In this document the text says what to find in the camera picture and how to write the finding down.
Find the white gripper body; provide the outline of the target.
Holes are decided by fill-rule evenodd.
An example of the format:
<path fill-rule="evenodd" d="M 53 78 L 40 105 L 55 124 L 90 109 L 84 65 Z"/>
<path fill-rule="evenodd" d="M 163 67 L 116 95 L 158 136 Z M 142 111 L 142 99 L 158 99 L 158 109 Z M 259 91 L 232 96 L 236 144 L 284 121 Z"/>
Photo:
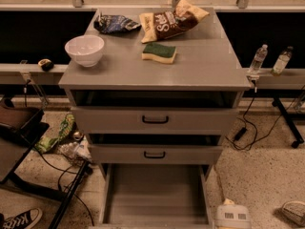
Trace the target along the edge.
<path fill-rule="evenodd" d="M 252 229 L 251 217 L 247 207 L 235 204 L 226 198 L 216 209 L 215 229 Z"/>

